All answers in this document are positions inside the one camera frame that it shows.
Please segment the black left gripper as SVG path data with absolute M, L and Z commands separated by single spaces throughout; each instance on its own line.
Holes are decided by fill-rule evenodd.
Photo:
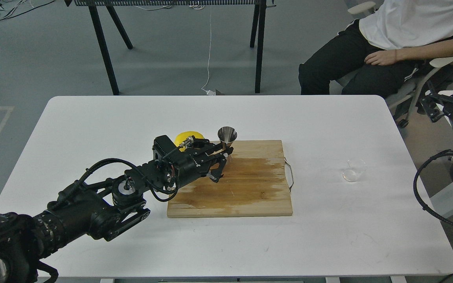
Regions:
M 223 177 L 223 169 L 227 164 L 228 155 L 232 154 L 234 148 L 223 148 L 221 144 L 215 144 L 208 139 L 187 138 L 179 147 L 184 149 L 180 152 L 174 142 L 168 136 L 159 136 L 153 141 L 154 160 L 156 170 L 160 174 L 158 181 L 162 188 L 158 191 L 177 191 L 179 188 L 191 183 L 203 176 L 201 173 L 205 166 L 196 160 L 196 156 L 210 156 L 215 152 L 212 159 L 212 166 L 218 164 L 215 169 L 209 168 L 207 177 L 218 183 Z

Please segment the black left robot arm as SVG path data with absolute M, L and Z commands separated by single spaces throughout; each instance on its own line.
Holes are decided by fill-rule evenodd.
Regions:
M 150 214 L 147 191 L 165 202 L 196 179 L 218 182 L 233 152 L 228 141 L 196 136 L 178 145 L 159 136 L 152 149 L 153 159 L 142 165 L 115 158 L 95 163 L 34 217 L 0 214 L 0 283 L 34 283 L 39 270 L 56 282 L 58 271 L 42 259 L 83 235 L 111 241 L 142 222 Z

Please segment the person's right hand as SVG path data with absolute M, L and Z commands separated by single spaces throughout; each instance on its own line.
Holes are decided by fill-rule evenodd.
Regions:
M 381 50 L 369 54 L 364 59 L 365 64 L 372 66 L 390 66 L 398 62 L 397 50 Z

